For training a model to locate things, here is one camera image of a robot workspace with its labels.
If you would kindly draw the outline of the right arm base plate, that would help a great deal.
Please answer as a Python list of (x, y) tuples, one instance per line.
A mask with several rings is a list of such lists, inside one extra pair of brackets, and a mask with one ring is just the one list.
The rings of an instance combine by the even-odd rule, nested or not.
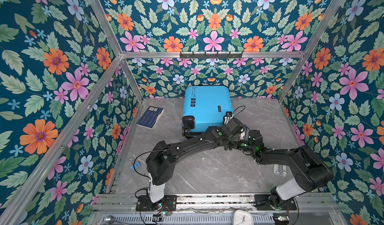
[(254, 207), (256, 207), (260, 211), (269, 211), (269, 210), (275, 210), (275, 211), (282, 211), (282, 210), (289, 210), (289, 211), (296, 211), (297, 205), (293, 198), (289, 200), (282, 200), (277, 195), (255, 195), (254, 196)]

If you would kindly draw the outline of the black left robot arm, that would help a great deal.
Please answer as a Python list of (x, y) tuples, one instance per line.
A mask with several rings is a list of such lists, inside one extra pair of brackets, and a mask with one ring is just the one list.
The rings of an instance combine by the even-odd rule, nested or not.
[(211, 126), (204, 133), (182, 142), (167, 144), (165, 141), (161, 141), (157, 143), (146, 159), (150, 179), (148, 189), (150, 201), (157, 203), (163, 200), (165, 183), (172, 178), (178, 162), (218, 147), (231, 149), (235, 138), (244, 130), (245, 125), (239, 119), (233, 118), (221, 127)]

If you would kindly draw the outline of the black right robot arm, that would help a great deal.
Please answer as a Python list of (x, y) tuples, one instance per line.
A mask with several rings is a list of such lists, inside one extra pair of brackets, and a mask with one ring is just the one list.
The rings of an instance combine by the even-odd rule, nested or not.
[(245, 152), (259, 165), (281, 165), (290, 168), (293, 177), (271, 189), (267, 199), (255, 199), (254, 206), (280, 210), (295, 202), (295, 197), (323, 187), (333, 178), (333, 172), (310, 147), (272, 149), (264, 145), (258, 130), (251, 130), (246, 140), (234, 142), (234, 149)]

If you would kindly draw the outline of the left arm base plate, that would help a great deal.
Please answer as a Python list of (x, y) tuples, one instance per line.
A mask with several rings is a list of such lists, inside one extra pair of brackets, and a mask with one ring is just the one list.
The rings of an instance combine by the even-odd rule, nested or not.
[(141, 195), (138, 197), (136, 212), (174, 212), (176, 210), (177, 198), (176, 195), (165, 195), (158, 202), (152, 202), (149, 196)]

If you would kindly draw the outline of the blue hard-shell suitcase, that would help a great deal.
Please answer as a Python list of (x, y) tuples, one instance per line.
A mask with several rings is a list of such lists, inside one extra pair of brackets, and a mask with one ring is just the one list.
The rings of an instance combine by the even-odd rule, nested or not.
[(209, 127), (223, 126), (226, 112), (233, 112), (226, 86), (191, 86), (187, 88), (182, 116), (182, 135), (186, 138), (204, 133)]

